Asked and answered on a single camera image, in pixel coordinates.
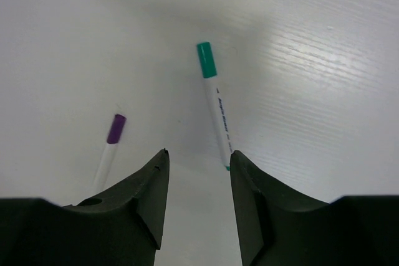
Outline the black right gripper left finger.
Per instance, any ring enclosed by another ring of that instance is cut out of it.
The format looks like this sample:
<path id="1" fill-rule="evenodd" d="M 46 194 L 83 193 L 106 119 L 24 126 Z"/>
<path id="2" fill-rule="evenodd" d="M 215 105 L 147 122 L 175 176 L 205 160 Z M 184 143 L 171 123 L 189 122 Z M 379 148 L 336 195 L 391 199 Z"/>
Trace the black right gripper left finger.
<path id="1" fill-rule="evenodd" d="M 78 205 L 41 198 L 1 200 L 2 265 L 153 265 L 161 247 L 170 157 Z"/>

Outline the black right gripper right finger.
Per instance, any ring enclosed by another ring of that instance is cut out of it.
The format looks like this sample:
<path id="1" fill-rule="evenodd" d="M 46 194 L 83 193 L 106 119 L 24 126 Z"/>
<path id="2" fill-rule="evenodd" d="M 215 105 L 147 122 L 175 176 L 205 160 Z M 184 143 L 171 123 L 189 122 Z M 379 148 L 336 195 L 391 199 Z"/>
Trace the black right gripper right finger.
<path id="1" fill-rule="evenodd" d="M 243 265 L 397 265 L 398 197 L 327 203 L 231 155 L 231 189 Z"/>

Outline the purple cap white marker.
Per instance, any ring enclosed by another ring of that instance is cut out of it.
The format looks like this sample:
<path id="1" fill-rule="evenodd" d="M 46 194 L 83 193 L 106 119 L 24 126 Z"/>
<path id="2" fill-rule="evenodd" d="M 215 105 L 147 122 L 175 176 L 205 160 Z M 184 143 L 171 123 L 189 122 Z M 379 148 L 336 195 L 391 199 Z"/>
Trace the purple cap white marker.
<path id="1" fill-rule="evenodd" d="M 95 173 L 94 182 L 92 185 L 92 193 L 94 194 L 100 193 L 104 189 L 110 168 L 117 152 L 118 143 L 123 133 L 125 122 L 126 117 L 121 114 L 116 114 L 113 118 L 110 130 L 108 132 L 106 144 Z"/>

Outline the teal cap white marker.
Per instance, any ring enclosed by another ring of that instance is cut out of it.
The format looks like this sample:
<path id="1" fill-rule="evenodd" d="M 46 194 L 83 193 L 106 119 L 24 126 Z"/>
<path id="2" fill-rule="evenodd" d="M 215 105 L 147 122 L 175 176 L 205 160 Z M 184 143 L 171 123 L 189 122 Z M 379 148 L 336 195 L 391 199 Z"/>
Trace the teal cap white marker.
<path id="1" fill-rule="evenodd" d="M 196 45 L 196 50 L 204 80 L 206 99 L 218 141 L 221 161 L 226 170 L 230 171 L 230 157 L 233 153 L 233 145 L 228 128 L 226 110 L 224 109 L 223 98 L 218 84 L 218 73 L 211 44 L 209 42 L 199 43 Z"/>

